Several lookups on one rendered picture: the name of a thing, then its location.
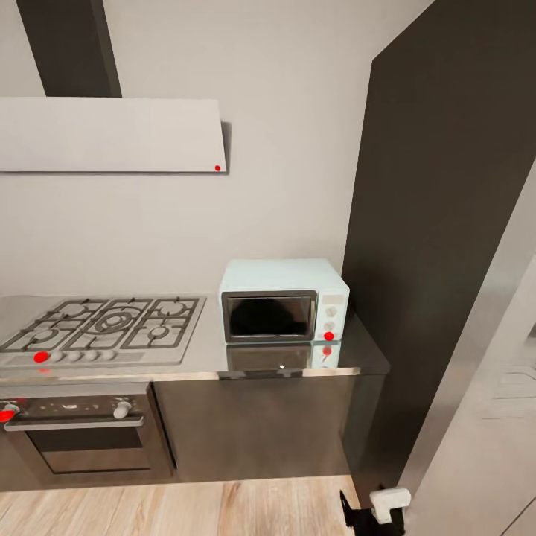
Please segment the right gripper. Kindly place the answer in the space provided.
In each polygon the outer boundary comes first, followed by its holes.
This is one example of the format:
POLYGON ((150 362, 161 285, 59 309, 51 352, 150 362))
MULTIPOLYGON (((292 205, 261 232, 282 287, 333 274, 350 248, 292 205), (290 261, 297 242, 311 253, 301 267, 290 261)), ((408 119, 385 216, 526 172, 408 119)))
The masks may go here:
POLYGON ((376 517, 371 514, 371 509, 352 510, 348 501, 344 500, 343 513, 346 526, 354 527, 355 536, 404 536, 402 508, 393 508, 391 510, 392 521, 389 523, 379 523, 376 517))

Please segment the microwave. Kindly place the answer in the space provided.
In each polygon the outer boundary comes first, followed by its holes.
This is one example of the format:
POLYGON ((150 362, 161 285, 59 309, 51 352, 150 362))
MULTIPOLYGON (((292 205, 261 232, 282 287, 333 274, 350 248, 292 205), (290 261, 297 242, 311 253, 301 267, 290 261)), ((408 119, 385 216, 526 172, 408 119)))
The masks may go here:
POLYGON ((340 340, 347 289, 327 258, 229 260, 218 291, 223 340, 340 340))

